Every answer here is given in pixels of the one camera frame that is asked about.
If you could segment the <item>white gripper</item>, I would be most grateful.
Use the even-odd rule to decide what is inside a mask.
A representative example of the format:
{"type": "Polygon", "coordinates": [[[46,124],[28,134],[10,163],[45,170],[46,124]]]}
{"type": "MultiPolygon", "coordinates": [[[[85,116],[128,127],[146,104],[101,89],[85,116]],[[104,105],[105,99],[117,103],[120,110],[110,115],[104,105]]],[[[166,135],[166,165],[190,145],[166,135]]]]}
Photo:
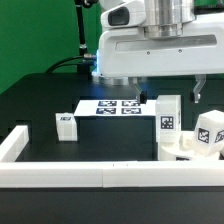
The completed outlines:
{"type": "Polygon", "coordinates": [[[98,71],[129,77],[139,104],[147,102],[147,92],[136,77],[196,75],[190,100],[198,103],[205,74],[224,73],[224,6],[124,0],[101,14],[101,25],[98,71]]]}

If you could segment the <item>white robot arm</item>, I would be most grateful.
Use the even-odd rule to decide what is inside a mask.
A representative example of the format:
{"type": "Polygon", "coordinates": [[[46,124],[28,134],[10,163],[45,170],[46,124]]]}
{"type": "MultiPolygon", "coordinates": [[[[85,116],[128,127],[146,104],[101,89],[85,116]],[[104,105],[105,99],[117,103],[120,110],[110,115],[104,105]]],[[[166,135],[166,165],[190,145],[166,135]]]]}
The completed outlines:
{"type": "Polygon", "coordinates": [[[126,78],[144,103],[140,77],[194,75],[194,101],[208,74],[224,73],[224,2],[194,0],[100,0],[103,33],[97,72],[126,78]]]}

